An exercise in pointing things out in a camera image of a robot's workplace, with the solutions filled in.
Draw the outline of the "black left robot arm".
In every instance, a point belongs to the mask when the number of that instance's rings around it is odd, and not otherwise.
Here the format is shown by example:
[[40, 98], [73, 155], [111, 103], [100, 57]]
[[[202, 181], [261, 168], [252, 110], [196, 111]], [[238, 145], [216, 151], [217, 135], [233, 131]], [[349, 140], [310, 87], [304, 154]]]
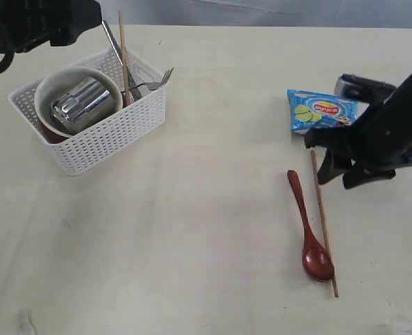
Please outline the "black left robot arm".
[[17, 53], [48, 42], [52, 47], [72, 45], [102, 22], [101, 5], [93, 0], [0, 1], [0, 74]]

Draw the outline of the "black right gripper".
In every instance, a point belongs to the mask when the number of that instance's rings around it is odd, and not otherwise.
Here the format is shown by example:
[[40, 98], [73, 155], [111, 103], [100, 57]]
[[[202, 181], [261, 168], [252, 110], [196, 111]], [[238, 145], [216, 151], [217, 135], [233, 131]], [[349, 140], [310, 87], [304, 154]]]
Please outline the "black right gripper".
[[327, 149], [317, 172], [319, 184], [342, 174], [345, 189], [390, 180], [395, 169], [412, 166], [412, 111], [388, 104], [370, 106], [351, 126], [309, 130], [304, 144]]

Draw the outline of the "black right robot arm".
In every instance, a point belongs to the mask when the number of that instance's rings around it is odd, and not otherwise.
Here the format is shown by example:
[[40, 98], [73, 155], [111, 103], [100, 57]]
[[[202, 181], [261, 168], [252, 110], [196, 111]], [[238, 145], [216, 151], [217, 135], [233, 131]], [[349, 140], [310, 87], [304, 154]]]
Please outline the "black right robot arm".
[[398, 87], [343, 74], [334, 92], [367, 109], [349, 126], [306, 133], [305, 147], [326, 150], [317, 172], [320, 185], [341, 177], [351, 189], [393, 179], [397, 169], [412, 167], [412, 73]]

